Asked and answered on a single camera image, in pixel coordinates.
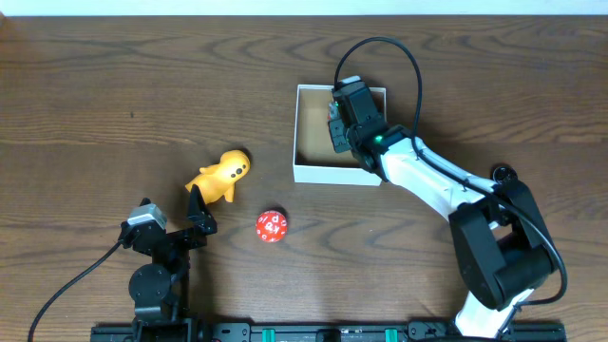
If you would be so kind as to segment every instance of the black round object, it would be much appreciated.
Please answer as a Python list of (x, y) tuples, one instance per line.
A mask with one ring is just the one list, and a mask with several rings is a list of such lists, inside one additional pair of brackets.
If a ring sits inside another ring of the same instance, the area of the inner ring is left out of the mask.
[(492, 171), (492, 179), (498, 184), (504, 184), (517, 179), (517, 172), (508, 165), (499, 165)]
[(147, 264), (131, 276), (129, 294), (136, 302), (140, 299), (163, 299), (171, 290), (171, 274), (159, 264)]

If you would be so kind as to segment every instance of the toy face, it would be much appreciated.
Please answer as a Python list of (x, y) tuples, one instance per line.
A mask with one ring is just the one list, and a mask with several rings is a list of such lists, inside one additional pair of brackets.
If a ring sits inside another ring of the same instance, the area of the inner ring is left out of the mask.
[(219, 159), (220, 174), (227, 181), (238, 181), (249, 172), (249, 159), (241, 151), (230, 151)]

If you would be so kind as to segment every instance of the open box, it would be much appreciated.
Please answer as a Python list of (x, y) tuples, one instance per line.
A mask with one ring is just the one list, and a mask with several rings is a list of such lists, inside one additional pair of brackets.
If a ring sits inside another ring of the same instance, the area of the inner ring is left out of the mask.
[[(382, 180), (358, 166), (350, 151), (335, 153), (327, 124), (332, 85), (298, 85), (295, 101), (294, 181), (323, 184), (380, 185)], [(387, 90), (370, 87), (387, 116)]]

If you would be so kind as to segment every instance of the wooden table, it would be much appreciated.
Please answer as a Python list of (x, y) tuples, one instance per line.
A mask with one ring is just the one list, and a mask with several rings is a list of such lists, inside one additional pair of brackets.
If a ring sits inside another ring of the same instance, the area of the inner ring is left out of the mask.
[[(558, 304), (574, 341), (608, 334), (608, 31), (605, 17), (9, 18), (0, 28), (0, 340), (23, 341), (42, 305), (116, 241), (149, 197), (184, 228), (183, 185), (245, 147), (250, 174), (219, 232), (192, 253), (192, 308), (255, 322), (401, 321), (462, 306), (447, 224), (401, 188), (295, 184), (295, 88), (330, 84), (342, 54), (377, 34), (414, 53), (421, 135), (464, 169), (512, 164), (570, 275)], [(411, 124), (416, 84), (396, 48), (357, 51), (343, 76), (389, 90)], [(284, 242), (257, 215), (289, 212)], [(128, 322), (127, 284), (149, 258), (119, 250), (66, 292), (38, 341), (86, 341)], [(553, 275), (536, 292), (559, 287)]]

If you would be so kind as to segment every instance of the robotic arm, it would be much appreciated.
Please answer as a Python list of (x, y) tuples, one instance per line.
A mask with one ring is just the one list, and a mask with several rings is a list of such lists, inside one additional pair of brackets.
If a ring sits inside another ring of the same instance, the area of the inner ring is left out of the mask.
[[(532, 194), (514, 171), (498, 180), (471, 175), (403, 126), (389, 127), (356, 76), (335, 87), (329, 130), (336, 153), (350, 150), (362, 168), (406, 188), (449, 221), (460, 273), (470, 290), (455, 319), (462, 335), (502, 333), (516, 305), (557, 269), (533, 227), (494, 200), (519, 207), (552, 243)], [(497, 241), (491, 230), (506, 225), (512, 232)]]

